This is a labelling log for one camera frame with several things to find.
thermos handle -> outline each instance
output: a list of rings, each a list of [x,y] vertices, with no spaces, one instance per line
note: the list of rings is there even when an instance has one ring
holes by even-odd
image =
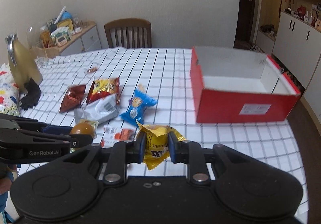
[[[13,53],[13,41],[16,35],[17,34],[10,34],[5,38],[5,41],[7,43],[8,53],[14,66],[17,65],[16,60],[14,59],[14,53]]]

brown egg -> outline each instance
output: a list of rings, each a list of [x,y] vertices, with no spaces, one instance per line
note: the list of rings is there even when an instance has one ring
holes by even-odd
[[[71,129],[70,134],[90,134],[95,138],[94,128],[88,123],[76,124],[73,129]]]

gold thermos jug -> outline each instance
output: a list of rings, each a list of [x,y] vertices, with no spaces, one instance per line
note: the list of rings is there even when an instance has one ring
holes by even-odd
[[[12,33],[5,38],[9,54],[9,67],[12,76],[19,86],[21,92],[27,90],[23,86],[29,82],[30,78],[39,85],[42,81],[42,75],[28,49],[21,44],[17,38],[17,33]]]

table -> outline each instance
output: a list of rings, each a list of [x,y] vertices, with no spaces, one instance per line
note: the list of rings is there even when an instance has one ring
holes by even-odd
[[[93,79],[120,77],[121,110],[125,112],[134,89],[141,83],[147,94],[157,98],[158,104],[145,111],[145,123],[171,125],[191,141],[202,147],[211,148],[221,143],[252,156],[262,162],[294,175],[304,190],[302,202],[296,215],[308,210],[307,184],[301,155],[287,120],[271,123],[245,124],[197,124],[195,123],[194,102],[189,77],[190,49],[125,49],[122,47],[57,56],[40,68],[43,81],[40,85],[41,98],[33,109],[23,111],[24,117],[35,118],[54,125],[74,126],[73,111],[59,114],[61,101],[70,85],[87,84]],[[98,67],[97,72],[87,74],[87,69]],[[114,127],[137,128],[119,117],[107,122]],[[104,135],[103,125],[97,129],[99,143]],[[23,174],[42,164],[22,165]],[[173,176],[185,175],[184,164],[172,164],[170,159],[157,168],[148,171],[145,164],[131,164],[128,175]]]

white sticker on box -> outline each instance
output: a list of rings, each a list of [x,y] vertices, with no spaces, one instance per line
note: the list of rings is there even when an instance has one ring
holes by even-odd
[[[270,104],[245,104],[239,115],[264,115],[270,107]]]

